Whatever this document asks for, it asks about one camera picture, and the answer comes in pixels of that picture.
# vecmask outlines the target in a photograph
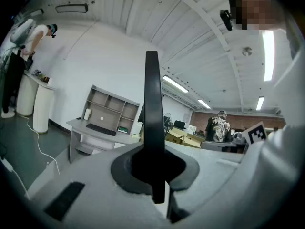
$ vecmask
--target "wall-mounted light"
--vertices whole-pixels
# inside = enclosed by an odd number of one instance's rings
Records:
[[[163,77],[164,80],[168,81],[170,84],[174,85],[175,87],[179,88],[184,93],[188,93],[189,91],[186,90],[183,86],[179,85],[177,82],[175,82],[173,79],[169,78],[167,75]]]
[[[204,101],[202,101],[202,100],[198,100],[198,102],[200,102],[204,107],[206,107],[207,109],[210,109],[210,106],[209,105],[207,105]]]
[[[88,5],[86,3],[81,4],[66,4],[55,7],[58,13],[86,13],[88,12]]]
[[[265,97],[259,97],[256,110],[261,110]]]
[[[42,9],[39,9],[37,11],[34,11],[34,12],[30,13],[30,15],[32,17],[37,16],[37,15],[42,15],[42,14],[43,14],[43,10]]]
[[[265,77],[264,81],[272,80],[273,68],[275,66],[275,38],[273,31],[263,32],[265,52]]]

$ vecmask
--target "hair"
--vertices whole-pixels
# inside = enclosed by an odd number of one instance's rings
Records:
[[[52,24],[55,28],[55,31],[52,31],[52,34],[54,34],[57,31],[57,25],[56,24]]]
[[[236,23],[242,24],[242,8],[236,6],[237,2],[241,2],[241,0],[229,0],[231,16],[236,19]]]
[[[227,117],[227,115],[226,115],[223,111],[220,111],[220,112],[217,114],[217,116],[222,116],[222,117],[224,117],[224,118]]]

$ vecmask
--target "computer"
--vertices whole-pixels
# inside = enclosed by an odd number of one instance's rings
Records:
[[[173,124],[173,126],[179,128],[181,130],[184,130],[185,122],[179,121],[179,120],[175,120],[175,123]]]
[[[170,118],[169,117],[167,117],[167,116],[163,116],[163,121],[164,121],[164,127],[166,127],[167,126],[167,124],[169,123],[169,121],[170,121]]]

